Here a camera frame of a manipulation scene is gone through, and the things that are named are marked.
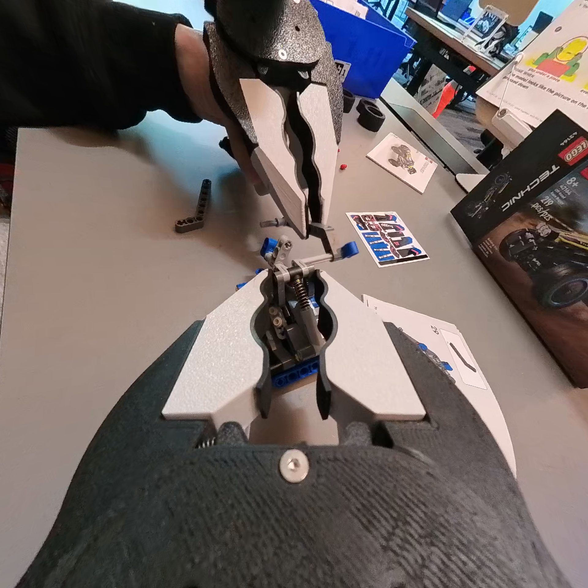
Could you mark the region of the lego instruction booklet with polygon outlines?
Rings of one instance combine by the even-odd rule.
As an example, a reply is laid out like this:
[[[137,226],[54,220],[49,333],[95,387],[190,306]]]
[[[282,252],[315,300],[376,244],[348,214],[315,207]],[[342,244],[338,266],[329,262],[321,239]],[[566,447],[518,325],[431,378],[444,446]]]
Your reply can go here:
[[[449,322],[366,294],[362,295],[362,301],[384,322],[393,323],[404,332],[415,347],[465,395],[490,430],[516,476],[516,458],[504,415],[459,329]]]

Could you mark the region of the blue plastic storage bin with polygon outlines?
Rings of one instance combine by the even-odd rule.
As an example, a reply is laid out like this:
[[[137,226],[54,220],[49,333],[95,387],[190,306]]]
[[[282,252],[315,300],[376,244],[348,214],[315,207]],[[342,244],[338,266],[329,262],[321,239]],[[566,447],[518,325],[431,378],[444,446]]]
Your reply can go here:
[[[356,96],[380,98],[416,41],[362,1],[364,18],[332,2],[311,4],[332,46],[343,88]]]

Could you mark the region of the small white lego leaflet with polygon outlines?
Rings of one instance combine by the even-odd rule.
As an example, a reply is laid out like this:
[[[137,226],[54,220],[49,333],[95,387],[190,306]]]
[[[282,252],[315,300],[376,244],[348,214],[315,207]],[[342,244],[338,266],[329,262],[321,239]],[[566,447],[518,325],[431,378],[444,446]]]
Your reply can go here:
[[[424,194],[437,163],[394,133],[388,133],[366,157],[419,194]]]

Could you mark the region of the lego sticker sheet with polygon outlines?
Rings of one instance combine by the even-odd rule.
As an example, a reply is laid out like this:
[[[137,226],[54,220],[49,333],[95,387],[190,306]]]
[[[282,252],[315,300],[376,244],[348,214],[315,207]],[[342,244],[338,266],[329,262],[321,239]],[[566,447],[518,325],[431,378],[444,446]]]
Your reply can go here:
[[[430,260],[423,245],[397,212],[348,212],[357,245],[380,269]]]

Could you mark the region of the orange traffic cone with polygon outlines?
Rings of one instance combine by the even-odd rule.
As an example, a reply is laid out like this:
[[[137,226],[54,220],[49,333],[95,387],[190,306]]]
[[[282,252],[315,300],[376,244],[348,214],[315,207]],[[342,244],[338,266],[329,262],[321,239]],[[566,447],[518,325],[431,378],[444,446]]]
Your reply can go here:
[[[445,110],[445,108],[452,102],[455,98],[457,90],[459,88],[459,84],[456,81],[451,81],[445,84],[441,94],[440,100],[437,104],[435,111],[432,113],[432,116],[437,119],[440,114]]]

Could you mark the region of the partly built lego buggy model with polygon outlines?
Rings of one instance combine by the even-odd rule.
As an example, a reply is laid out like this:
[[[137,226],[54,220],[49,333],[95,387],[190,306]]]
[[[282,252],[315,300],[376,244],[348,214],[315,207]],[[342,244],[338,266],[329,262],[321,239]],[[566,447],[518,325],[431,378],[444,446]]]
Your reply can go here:
[[[332,338],[334,319],[322,299],[327,285],[319,266],[358,254],[355,241],[340,245],[334,228],[311,223],[310,235],[325,248],[323,254],[293,258],[293,238],[267,238],[260,255],[268,268],[262,277],[263,303],[254,312],[254,339],[263,350],[263,367],[255,391],[270,394],[276,379],[289,384],[320,371],[320,354]]]

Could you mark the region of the person's left forearm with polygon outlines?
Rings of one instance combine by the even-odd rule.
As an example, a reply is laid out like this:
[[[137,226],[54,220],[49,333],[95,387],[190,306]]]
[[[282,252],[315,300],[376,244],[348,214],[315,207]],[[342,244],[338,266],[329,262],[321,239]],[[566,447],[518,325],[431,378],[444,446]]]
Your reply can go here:
[[[180,13],[118,1],[1,1],[1,125],[107,130],[148,112],[200,122],[175,50]]]

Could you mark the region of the clear acrylic display stand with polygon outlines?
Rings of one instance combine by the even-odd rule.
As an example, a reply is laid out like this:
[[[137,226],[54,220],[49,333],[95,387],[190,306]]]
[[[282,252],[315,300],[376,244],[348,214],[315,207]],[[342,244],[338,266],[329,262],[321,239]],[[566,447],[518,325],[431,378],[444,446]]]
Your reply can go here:
[[[472,40],[477,44],[490,40],[509,18],[509,14],[492,4],[487,4],[481,9],[481,13],[463,33],[461,41],[466,43]]]

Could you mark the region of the wooden office desk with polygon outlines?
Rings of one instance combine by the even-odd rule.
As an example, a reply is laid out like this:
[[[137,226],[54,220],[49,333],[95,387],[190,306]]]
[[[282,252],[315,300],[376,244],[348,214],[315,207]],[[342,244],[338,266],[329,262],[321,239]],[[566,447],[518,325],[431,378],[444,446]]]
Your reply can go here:
[[[498,59],[476,52],[462,41],[457,31],[412,8],[406,10],[407,22],[414,30],[413,55],[419,58],[406,91],[415,96],[432,66],[444,72],[467,93],[474,95],[484,81],[505,67]]]

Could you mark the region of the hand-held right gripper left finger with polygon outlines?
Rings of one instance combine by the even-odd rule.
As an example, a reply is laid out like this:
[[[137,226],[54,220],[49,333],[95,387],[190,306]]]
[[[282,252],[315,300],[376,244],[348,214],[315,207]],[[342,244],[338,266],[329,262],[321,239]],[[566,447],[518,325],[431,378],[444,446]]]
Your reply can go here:
[[[263,350],[251,321],[263,303],[267,276],[263,270],[206,316],[162,410],[167,420],[249,426],[256,419]]]

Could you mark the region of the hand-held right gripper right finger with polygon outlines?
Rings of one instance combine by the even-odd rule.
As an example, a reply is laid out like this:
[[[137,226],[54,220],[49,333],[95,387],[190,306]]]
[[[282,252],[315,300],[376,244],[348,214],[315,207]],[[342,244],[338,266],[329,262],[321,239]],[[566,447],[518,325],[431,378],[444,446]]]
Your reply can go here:
[[[319,324],[330,327],[319,355],[316,399],[323,419],[419,422],[426,411],[383,320],[319,270]]]

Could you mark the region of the lego set box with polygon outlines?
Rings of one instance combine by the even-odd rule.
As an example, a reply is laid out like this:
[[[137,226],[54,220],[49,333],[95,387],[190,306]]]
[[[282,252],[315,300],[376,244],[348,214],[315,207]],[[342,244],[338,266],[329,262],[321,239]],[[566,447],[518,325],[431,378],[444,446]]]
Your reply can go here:
[[[587,129],[556,109],[451,215],[570,382],[587,388]]]

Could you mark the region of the white printed instruction poster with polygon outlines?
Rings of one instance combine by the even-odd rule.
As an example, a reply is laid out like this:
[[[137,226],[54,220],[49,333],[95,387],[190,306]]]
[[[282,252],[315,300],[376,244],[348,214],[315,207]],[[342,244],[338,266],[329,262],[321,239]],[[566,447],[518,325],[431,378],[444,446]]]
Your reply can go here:
[[[587,128],[587,1],[573,1],[476,94],[533,128],[555,110]]]

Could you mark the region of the dark grey bent lego beam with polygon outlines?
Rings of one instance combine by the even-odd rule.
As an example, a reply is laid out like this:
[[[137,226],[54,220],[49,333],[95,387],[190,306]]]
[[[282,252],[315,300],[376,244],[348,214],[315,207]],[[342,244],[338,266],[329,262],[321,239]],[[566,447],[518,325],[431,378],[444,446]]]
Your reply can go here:
[[[210,179],[202,181],[201,190],[198,195],[194,213],[183,219],[178,219],[175,222],[174,230],[178,234],[186,234],[200,230],[204,227],[208,205],[210,203],[212,193],[212,182]]]

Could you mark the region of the person's left hand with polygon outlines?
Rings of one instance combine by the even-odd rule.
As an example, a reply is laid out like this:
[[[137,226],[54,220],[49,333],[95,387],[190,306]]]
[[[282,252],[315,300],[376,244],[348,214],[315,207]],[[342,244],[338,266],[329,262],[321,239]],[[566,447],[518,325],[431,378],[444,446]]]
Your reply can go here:
[[[244,141],[242,128],[228,117],[215,99],[210,85],[210,61],[202,34],[182,24],[175,29],[175,54],[183,91],[195,115],[225,128],[239,168],[259,194],[265,194]]]

